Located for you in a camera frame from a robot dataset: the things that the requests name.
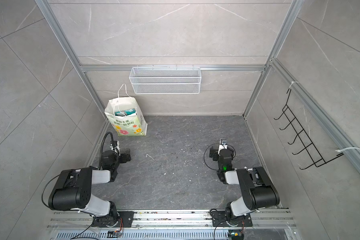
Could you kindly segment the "white floral paper bag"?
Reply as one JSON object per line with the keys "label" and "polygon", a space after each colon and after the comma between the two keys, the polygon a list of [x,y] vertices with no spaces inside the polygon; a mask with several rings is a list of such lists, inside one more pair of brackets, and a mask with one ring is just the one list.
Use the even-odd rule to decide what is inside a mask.
{"label": "white floral paper bag", "polygon": [[[115,111],[136,109],[136,113],[126,117],[115,116]],[[108,101],[105,115],[119,136],[145,136],[148,124],[137,100],[128,95],[126,84],[118,90],[118,97]]]}

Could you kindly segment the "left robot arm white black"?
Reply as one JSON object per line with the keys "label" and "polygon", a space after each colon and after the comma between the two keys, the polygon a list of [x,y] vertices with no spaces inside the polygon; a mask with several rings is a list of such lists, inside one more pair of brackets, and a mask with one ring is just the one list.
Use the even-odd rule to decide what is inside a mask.
{"label": "left robot arm white black", "polygon": [[53,178],[57,180],[44,206],[53,211],[78,211],[93,217],[93,227],[122,228],[123,218],[112,201],[102,200],[92,194],[92,186],[112,183],[118,175],[120,164],[131,160],[130,150],[120,151],[119,142],[112,132],[106,132],[100,147],[99,165],[81,169],[63,170]]}

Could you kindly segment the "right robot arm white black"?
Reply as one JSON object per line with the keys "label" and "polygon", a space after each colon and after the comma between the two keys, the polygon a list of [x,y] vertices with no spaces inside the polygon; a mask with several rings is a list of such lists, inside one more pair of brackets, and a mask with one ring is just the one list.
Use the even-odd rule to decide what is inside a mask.
{"label": "right robot arm white black", "polygon": [[236,150],[222,140],[217,147],[209,145],[209,157],[218,163],[218,179],[225,185],[238,185],[241,196],[229,202],[223,211],[211,209],[214,227],[251,227],[251,213],[279,205],[280,196],[263,167],[233,168]]}

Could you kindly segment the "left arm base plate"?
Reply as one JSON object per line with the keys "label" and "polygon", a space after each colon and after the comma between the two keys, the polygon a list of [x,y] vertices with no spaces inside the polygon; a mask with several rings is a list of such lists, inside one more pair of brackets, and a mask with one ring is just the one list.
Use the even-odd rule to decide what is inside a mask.
{"label": "left arm base plate", "polygon": [[134,219],[134,212],[122,211],[118,212],[118,215],[113,213],[103,217],[95,217],[91,227],[99,228],[130,228]]}

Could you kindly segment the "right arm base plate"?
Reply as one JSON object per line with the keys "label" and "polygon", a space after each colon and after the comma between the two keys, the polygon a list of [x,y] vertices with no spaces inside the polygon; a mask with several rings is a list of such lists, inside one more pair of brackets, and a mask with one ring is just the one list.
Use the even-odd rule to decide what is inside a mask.
{"label": "right arm base plate", "polygon": [[214,227],[252,227],[253,222],[250,215],[240,217],[227,217],[225,211],[212,209],[209,211]]}

